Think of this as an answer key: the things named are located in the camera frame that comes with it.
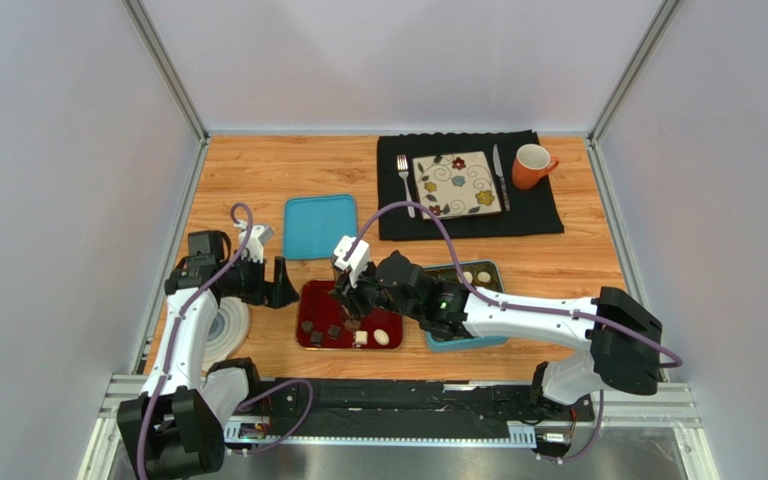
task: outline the silverware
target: silverware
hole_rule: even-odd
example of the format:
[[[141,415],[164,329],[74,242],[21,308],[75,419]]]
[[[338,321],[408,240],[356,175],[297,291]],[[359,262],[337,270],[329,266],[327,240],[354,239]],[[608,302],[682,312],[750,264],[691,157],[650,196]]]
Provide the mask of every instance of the silverware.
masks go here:
[[[408,157],[404,155],[396,155],[396,167],[398,167],[399,176],[402,177],[402,182],[405,184],[405,198],[407,198],[408,201],[413,202],[414,199],[411,198],[411,189],[408,188]],[[414,207],[408,207],[408,216],[411,218],[416,216]]]
[[[499,147],[493,146],[493,169],[496,176],[499,177],[499,186],[502,187],[502,202],[505,205],[505,211],[511,211],[511,204],[508,203],[508,191],[505,189],[505,175],[502,174],[502,162],[499,161]]]

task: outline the mug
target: mug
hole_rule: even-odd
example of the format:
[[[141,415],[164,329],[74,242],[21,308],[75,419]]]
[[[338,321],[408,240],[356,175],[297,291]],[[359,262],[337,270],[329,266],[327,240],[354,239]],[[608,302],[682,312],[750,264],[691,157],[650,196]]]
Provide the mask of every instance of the mug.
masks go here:
[[[520,190],[529,190],[559,166],[558,157],[540,145],[528,144],[517,149],[511,181]]]

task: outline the red tray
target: red tray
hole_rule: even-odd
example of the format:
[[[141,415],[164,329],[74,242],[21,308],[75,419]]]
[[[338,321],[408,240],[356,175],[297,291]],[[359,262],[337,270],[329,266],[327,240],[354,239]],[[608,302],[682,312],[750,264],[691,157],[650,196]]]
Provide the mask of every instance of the red tray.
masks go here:
[[[402,344],[402,316],[375,309],[360,323],[360,330],[369,333],[367,344],[354,346],[354,333],[343,326],[339,303],[328,295],[333,288],[333,280],[311,280],[301,289],[301,305],[298,306],[298,322],[295,326],[295,339],[299,345],[316,349],[393,350]],[[310,342],[310,334],[301,328],[301,324],[308,320],[313,322],[314,332],[322,332],[321,345]],[[336,340],[328,336],[328,328],[332,325],[340,327]],[[390,336],[390,343],[386,346],[379,345],[373,338],[372,333],[379,329]]]

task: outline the gray wall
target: gray wall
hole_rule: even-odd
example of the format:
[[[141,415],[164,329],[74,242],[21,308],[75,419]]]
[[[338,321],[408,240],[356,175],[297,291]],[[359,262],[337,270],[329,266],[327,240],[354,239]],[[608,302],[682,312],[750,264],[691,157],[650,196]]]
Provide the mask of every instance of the gray wall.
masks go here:
[[[685,2],[603,153],[722,478],[768,478],[768,2]]]
[[[195,155],[120,2],[0,2],[0,478],[74,478]]]
[[[145,0],[217,130],[586,130],[659,0]]]

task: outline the wooden tabletop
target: wooden tabletop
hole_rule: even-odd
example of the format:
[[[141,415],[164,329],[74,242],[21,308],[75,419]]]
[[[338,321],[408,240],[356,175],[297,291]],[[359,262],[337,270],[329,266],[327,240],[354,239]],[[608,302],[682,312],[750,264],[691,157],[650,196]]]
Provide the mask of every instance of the wooden tabletop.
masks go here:
[[[224,230],[236,247],[230,206],[247,203],[255,223],[275,235],[266,245],[266,276],[281,254],[284,203],[293,197],[349,193],[362,225],[378,206],[377,137],[216,137],[207,154],[184,235]],[[596,296],[603,285],[623,287],[620,266],[585,146],[580,138],[541,138],[560,165],[550,176],[565,233],[455,240],[461,261],[491,259],[506,291],[534,297]],[[400,250],[419,265],[451,263],[442,241],[391,242],[372,228],[364,237],[378,262]],[[178,258],[185,255],[185,236]],[[289,278],[301,291],[310,280],[333,279],[328,260],[290,261]],[[313,351],[295,340],[298,304],[281,310],[251,307],[248,338],[232,357],[251,357],[262,376],[421,380],[531,380],[535,366],[561,360],[570,350],[542,342],[509,339],[505,345],[433,353],[417,323],[405,318],[405,340],[392,351]],[[157,327],[148,365],[164,328]]]

